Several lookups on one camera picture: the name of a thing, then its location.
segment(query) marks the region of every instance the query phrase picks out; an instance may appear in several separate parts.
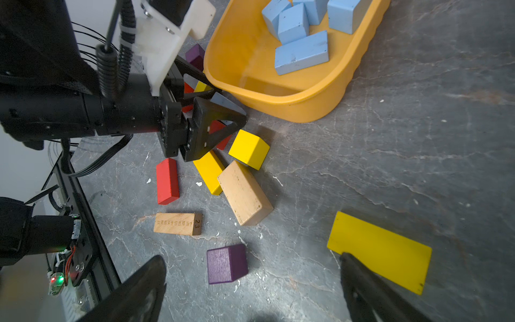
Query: blue block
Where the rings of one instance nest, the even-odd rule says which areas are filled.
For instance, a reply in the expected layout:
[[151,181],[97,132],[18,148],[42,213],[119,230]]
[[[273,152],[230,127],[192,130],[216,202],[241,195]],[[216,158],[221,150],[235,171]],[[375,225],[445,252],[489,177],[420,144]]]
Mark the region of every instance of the blue block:
[[327,1],[329,0],[293,0],[293,6],[304,3],[310,25],[319,25],[327,12]]
[[276,49],[276,71],[284,75],[329,61],[327,30]]
[[329,0],[329,28],[352,35],[367,13],[372,0]]
[[277,35],[277,30],[279,28],[279,14],[290,7],[291,3],[288,0],[272,0],[265,9],[261,11],[268,30],[278,40],[279,36]]
[[286,9],[279,15],[279,40],[283,45],[310,35],[304,4]]

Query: yellow block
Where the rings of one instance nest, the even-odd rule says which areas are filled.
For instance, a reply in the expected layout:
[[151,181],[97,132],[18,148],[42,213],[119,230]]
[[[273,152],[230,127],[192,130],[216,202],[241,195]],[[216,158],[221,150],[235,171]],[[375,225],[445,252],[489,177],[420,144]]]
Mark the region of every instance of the yellow block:
[[422,294],[431,247],[338,211],[327,248],[351,253],[371,271]]
[[225,167],[216,157],[214,152],[209,151],[199,160],[193,161],[193,164],[197,167],[198,173],[200,173],[202,180],[204,180],[204,183],[211,194],[218,196],[222,193],[222,187],[220,186],[220,182],[218,182],[218,176],[222,174]]
[[270,146],[263,139],[240,130],[229,150],[229,155],[259,170],[265,161],[268,150],[270,150]]
[[195,86],[195,90],[193,92],[194,93],[198,93],[198,92],[208,91],[208,90],[211,90],[211,89],[212,89],[211,87],[207,86],[203,82],[198,81],[197,85]]

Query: wooden block with text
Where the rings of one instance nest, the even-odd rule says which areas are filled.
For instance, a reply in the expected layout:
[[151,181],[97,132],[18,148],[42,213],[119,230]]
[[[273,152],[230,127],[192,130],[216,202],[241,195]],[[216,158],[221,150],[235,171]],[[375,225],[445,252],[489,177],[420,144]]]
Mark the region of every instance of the wooden block with text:
[[273,207],[263,189],[246,166],[233,161],[218,176],[229,205],[242,226],[254,226],[263,220]]
[[154,232],[175,235],[200,235],[202,214],[199,213],[158,213]]

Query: purple block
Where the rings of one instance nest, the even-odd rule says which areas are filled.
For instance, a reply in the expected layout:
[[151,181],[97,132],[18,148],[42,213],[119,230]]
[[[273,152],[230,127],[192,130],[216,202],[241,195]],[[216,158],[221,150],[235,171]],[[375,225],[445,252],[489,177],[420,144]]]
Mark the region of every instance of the purple block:
[[208,250],[209,284],[234,282],[248,273],[244,244]]
[[205,50],[196,44],[186,52],[186,60],[202,72],[204,70],[204,54]]

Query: marble surface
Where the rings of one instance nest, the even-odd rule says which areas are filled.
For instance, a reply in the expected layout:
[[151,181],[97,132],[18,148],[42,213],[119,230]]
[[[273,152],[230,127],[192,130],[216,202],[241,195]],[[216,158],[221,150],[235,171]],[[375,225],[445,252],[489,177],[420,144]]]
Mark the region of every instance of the marble surface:
[[[208,38],[228,3],[212,2]],[[512,0],[394,0],[328,116],[294,124],[247,108],[245,129],[271,146],[253,172],[275,210],[255,227],[235,226],[223,194],[196,185],[181,158],[181,198],[158,205],[161,148],[155,134],[135,135],[80,179],[120,278],[164,257],[161,321],[345,322],[326,248],[341,210],[433,248],[422,296],[388,282],[432,320],[515,320],[513,35]],[[75,169],[117,140],[83,139]],[[157,212],[201,212],[202,235],[154,233]],[[206,251],[241,241],[250,273],[208,285]]]

